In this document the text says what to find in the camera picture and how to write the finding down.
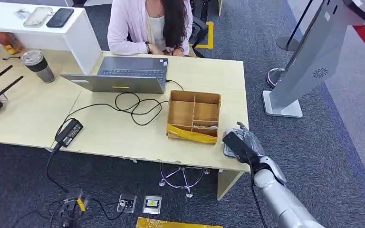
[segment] robotic arm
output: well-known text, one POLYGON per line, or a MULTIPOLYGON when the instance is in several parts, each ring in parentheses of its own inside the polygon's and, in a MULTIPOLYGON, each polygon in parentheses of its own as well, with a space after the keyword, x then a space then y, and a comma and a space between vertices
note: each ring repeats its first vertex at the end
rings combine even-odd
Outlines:
MULTIPOLYGON (((248 129, 242 124, 240 128, 248 129)), ((280 228, 323 228, 307 208, 286 188, 286 178, 279 166, 268 156, 256 153, 234 132, 228 133, 223 142, 233 151, 237 160, 251 167, 251 178, 266 201, 280 228)))

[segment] kiosk stand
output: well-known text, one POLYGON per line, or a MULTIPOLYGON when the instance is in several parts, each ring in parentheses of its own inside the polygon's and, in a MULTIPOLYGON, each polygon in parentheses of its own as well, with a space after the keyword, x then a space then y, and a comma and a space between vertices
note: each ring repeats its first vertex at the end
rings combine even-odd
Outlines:
POLYGON ((365 24, 365 12, 355 2, 322 1, 286 68, 268 73, 279 80, 262 93, 267 115, 303 116, 298 99, 335 73, 347 27, 365 24))

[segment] blue carpet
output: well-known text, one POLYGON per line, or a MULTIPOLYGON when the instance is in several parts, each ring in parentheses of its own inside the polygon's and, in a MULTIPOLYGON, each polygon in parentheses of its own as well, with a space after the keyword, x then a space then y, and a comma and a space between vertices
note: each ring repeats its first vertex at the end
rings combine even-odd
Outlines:
MULTIPOLYGON (((216 9, 217 2, 212 1, 209 20, 215 23, 215 49, 201 52, 206 57, 244 62, 249 120, 267 154, 285 173, 288 187, 323 226, 365 228, 365 169, 325 85, 300 99, 302 119, 264 113, 261 93, 270 89, 265 75, 271 68, 284 67, 291 55, 274 41, 288 35, 295 25, 287 2, 224 1, 220 18, 215 15, 216 9)), ((109 6, 88 7, 87 12, 101 47, 106 49, 109 6)), ((63 196, 44 176, 47 158, 48 153, 42 149, 0 144, 0 228, 11 226, 16 218, 33 209, 47 214, 47 205, 63 196)), ((217 201, 216 171, 205 176, 194 188, 194 197, 188 199, 183 191, 157 185, 158 168, 152 162, 133 164, 61 152, 53 162, 52 173, 59 182, 88 191, 102 201, 114 202, 120 193, 138 196, 136 213, 122 215, 113 222, 99 213, 84 222, 86 228, 134 227, 136 218, 143 215, 145 194, 162 195, 164 201, 161 215, 144 217, 225 228, 261 227, 247 174, 222 201, 217 201)), ((276 227, 258 196, 268 227, 276 227)), ((31 215, 19 225, 47 227, 48 222, 31 215)))

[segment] laptop lid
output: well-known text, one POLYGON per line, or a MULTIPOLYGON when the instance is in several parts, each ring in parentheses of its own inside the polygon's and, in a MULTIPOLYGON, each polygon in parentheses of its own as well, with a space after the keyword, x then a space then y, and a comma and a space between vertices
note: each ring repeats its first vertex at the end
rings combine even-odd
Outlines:
POLYGON ((92 92, 163 94, 163 89, 155 77, 122 77, 74 74, 61 74, 61 76, 92 92))

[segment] woman's hand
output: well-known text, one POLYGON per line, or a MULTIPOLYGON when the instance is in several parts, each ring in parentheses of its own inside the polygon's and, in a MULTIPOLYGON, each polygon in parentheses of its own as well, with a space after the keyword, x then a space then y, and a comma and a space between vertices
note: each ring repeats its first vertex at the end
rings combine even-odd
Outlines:
POLYGON ((164 53, 154 44, 149 44, 149 48, 153 55, 164 55, 164 53))
POLYGON ((172 55, 173 56, 184 56, 184 53, 183 53, 183 50, 181 48, 178 48, 178 49, 175 49, 173 52, 172 52, 172 55))

